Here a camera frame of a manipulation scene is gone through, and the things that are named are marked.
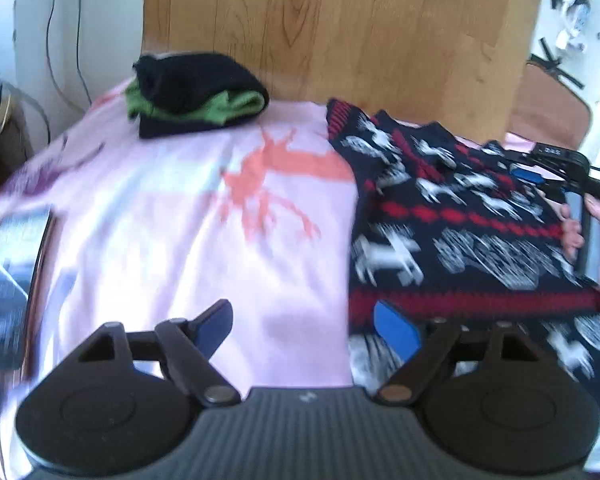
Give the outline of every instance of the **folded clothing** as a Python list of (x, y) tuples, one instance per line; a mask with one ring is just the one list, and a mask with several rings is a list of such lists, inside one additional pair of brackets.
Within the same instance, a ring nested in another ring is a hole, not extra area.
[(258, 79), (223, 54), (142, 56), (134, 69), (126, 105), (143, 139), (236, 126), (269, 103)]
[(533, 187), (510, 176), (502, 147), (468, 148), (438, 123), (411, 128), (335, 100), (327, 121), (359, 192), (351, 334), (375, 333), (378, 300), (415, 322), (441, 317), (468, 330), (517, 324), (600, 405), (595, 292), (562, 255), (560, 219)]

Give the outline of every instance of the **ribbed gray surface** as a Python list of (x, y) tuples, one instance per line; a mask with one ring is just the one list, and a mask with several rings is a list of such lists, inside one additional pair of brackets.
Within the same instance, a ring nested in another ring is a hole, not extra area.
[[(41, 470), (29, 480), (69, 479)], [(362, 389), (255, 388), (233, 408), (208, 410), (170, 455), (116, 480), (487, 480), (430, 441), (408, 410)], [(582, 480), (570, 470), (543, 480)]]

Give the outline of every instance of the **pink blanket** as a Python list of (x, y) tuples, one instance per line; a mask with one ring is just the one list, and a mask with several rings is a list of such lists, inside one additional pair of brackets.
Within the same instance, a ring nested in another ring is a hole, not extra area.
[(119, 90), (0, 194), (0, 217), (42, 204), (59, 217), (43, 270), (40, 366), (1, 409), (11, 478), (30, 470), (13, 432), (17, 404), (106, 321), (150, 330), (227, 298), (234, 329), (212, 362), (243, 394), (350, 384), (356, 187), (326, 139), (324, 107), (273, 102), (247, 126), (140, 141)]

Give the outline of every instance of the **green knit fabric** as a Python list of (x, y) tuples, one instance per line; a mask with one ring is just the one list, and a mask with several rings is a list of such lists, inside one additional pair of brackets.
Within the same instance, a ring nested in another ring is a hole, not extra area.
[(142, 97), (137, 79), (134, 79), (126, 87), (125, 99), (126, 113), (129, 118), (142, 114), (162, 121), (206, 121), (218, 126), (224, 126), (228, 121), (244, 115), (255, 115), (261, 112), (265, 105), (264, 96), (259, 92), (229, 92), (225, 90), (214, 95), (198, 110), (182, 115), (171, 114), (155, 107)]

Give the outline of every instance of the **purple print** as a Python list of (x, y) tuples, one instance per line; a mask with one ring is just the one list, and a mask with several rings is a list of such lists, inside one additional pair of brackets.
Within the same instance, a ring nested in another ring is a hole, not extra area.
[(67, 137), (62, 140), (60, 153), (43, 162), (38, 168), (23, 166), (4, 184), (0, 192), (4, 194), (18, 194), (25, 197), (39, 196), (51, 189), (56, 180), (65, 173), (77, 171), (85, 164), (91, 162), (104, 148), (104, 142), (83, 159), (70, 166), (60, 166), (62, 152), (66, 147)]

